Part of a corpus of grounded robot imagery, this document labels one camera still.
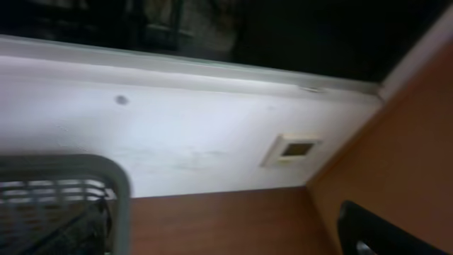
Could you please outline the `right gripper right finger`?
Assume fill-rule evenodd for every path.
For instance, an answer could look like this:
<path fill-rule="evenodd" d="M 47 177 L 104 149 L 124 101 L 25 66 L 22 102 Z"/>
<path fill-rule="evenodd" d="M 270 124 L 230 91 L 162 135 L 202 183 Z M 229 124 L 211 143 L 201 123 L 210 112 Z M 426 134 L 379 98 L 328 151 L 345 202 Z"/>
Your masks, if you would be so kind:
<path fill-rule="evenodd" d="M 337 230 L 344 255 L 447 255 L 350 200 L 341 204 Z"/>

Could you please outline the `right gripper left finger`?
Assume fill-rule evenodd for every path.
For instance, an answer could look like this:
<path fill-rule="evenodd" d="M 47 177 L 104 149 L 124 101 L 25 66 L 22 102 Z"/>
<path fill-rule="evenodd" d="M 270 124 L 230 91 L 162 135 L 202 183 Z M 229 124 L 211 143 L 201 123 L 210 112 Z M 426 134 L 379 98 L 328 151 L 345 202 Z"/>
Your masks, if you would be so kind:
<path fill-rule="evenodd" d="M 112 229 L 106 200 L 85 204 L 56 223 L 29 234 L 15 244 L 15 255 L 105 255 L 111 253 Z"/>

